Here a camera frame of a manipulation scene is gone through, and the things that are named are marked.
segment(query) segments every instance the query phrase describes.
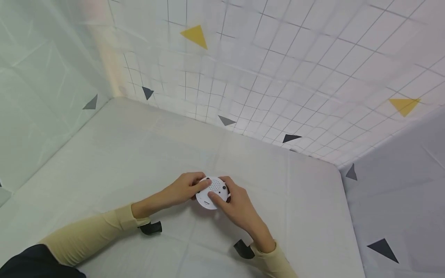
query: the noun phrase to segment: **white round device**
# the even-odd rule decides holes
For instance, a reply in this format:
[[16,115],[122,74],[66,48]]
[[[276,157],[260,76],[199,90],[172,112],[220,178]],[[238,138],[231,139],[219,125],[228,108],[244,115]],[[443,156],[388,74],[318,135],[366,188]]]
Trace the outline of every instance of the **white round device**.
[[227,190],[226,184],[218,177],[205,177],[201,181],[205,179],[210,179],[212,183],[203,191],[196,193],[196,200],[198,200],[198,203],[206,209],[215,210],[216,206],[213,204],[212,200],[210,200],[207,194],[210,191],[213,191],[218,194],[223,201],[227,201],[228,197],[230,196],[229,190]]

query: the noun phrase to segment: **black triangle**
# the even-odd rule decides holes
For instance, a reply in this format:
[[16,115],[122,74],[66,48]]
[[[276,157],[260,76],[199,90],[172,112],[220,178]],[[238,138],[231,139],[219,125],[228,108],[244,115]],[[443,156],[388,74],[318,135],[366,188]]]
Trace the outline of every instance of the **black triangle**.
[[283,143],[289,142],[290,140],[301,138],[301,136],[298,135],[292,135],[292,134],[286,134],[284,135]]
[[357,175],[356,175],[356,171],[354,169],[354,163],[352,164],[351,168],[349,169],[349,171],[346,173],[346,177],[353,179],[353,180],[357,180]]
[[93,99],[90,100],[89,103],[87,103],[82,110],[94,110],[96,109],[96,103],[97,103],[97,95],[93,97]]
[[144,90],[145,98],[148,100],[151,95],[154,93],[154,91],[150,90],[149,88],[142,87],[142,90]]
[[227,119],[227,118],[222,117],[220,115],[218,115],[218,117],[221,119],[221,122],[223,122],[224,126],[228,126],[228,125],[236,123],[236,121],[232,121],[231,119]]
[[388,259],[393,260],[396,263],[399,263],[399,261],[396,259],[396,256],[389,247],[388,243],[386,242],[386,239],[381,239],[373,244],[368,245],[368,247],[376,251],[377,253],[384,255]]

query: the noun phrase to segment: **arm sleeve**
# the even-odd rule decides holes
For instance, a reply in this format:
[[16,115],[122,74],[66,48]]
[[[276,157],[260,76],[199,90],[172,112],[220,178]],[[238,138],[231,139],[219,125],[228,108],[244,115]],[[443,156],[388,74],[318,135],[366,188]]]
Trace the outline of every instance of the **arm sleeve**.
[[95,215],[58,229],[42,239],[56,260],[75,266],[108,245],[125,231],[150,223],[150,218],[135,219],[131,204]]
[[271,278],[297,278],[297,274],[284,256],[283,251],[276,243],[276,248],[270,253],[258,250],[255,243],[251,244],[255,260],[260,270]]

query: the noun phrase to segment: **yellow triangle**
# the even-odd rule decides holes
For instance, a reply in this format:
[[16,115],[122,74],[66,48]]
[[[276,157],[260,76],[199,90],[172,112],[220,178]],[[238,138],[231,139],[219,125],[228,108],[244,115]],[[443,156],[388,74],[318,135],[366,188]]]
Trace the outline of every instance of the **yellow triangle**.
[[406,117],[409,112],[411,112],[414,107],[419,103],[420,98],[410,99],[410,98],[391,98],[389,99],[391,104],[399,111],[400,115]]
[[207,49],[206,39],[204,39],[204,34],[202,33],[201,25],[197,25],[190,29],[181,32],[186,39],[191,40],[202,48]]

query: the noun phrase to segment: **white fabric wall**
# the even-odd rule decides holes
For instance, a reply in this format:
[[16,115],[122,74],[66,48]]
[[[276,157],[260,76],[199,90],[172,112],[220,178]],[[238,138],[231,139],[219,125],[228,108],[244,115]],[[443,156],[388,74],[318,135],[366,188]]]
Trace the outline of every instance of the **white fabric wall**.
[[[337,166],[445,104],[442,0],[83,3],[126,97]],[[181,34],[198,25],[206,48]]]
[[[368,278],[445,275],[445,110],[341,170]],[[385,238],[399,263],[368,245]]]
[[0,205],[111,97],[74,4],[0,1]]

